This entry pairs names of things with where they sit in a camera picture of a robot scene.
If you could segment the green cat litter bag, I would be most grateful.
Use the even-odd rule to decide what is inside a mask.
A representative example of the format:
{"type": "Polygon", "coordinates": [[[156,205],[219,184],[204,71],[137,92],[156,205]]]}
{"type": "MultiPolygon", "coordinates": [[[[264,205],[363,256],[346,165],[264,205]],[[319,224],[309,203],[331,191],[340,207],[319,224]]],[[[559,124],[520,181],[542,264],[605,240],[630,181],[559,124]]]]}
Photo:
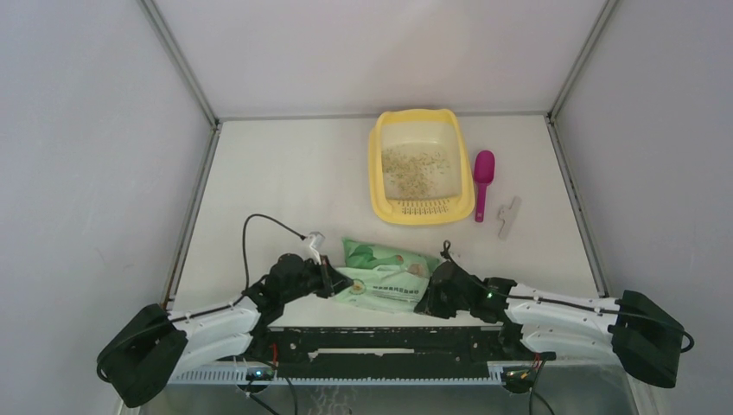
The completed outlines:
{"type": "Polygon", "coordinates": [[[337,271],[352,285],[337,303],[387,313],[412,313],[441,260],[417,252],[344,238],[345,265],[337,271]]]}

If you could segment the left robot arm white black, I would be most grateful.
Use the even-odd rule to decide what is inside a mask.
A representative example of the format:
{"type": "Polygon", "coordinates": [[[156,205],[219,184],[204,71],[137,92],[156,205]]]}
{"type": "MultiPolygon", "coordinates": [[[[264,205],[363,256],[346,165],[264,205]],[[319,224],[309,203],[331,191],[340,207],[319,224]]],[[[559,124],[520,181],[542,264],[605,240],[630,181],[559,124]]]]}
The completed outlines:
{"type": "Polygon", "coordinates": [[[288,303],[310,295],[331,298],[353,283],[326,256],[284,254],[228,302],[182,313],[157,303],[143,307],[99,353],[96,374],[126,406],[139,407],[177,376],[210,362],[238,355],[264,358],[271,346],[265,331],[288,303]]]}

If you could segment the pink plastic litter scoop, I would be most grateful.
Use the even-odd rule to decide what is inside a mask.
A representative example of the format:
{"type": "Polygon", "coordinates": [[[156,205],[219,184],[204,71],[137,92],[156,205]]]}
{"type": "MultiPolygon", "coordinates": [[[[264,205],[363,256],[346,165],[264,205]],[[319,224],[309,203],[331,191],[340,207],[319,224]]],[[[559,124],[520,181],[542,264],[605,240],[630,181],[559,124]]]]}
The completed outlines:
{"type": "Polygon", "coordinates": [[[475,221],[482,223],[485,219],[488,187],[494,181],[495,155],[490,150],[481,150],[474,164],[473,178],[476,186],[475,221]]]}

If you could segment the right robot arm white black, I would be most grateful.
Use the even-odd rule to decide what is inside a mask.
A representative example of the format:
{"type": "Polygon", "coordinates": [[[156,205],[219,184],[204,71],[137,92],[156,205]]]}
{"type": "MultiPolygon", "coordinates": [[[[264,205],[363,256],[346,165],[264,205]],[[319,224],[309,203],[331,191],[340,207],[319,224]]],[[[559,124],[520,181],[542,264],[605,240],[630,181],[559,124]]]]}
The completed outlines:
{"type": "Polygon", "coordinates": [[[500,325],[495,346],[507,360],[585,359],[619,363],[648,385],[673,388],[679,359],[695,341],[646,295],[585,298],[509,278],[479,279],[449,260],[433,272],[415,313],[442,319],[466,311],[500,325]]]}

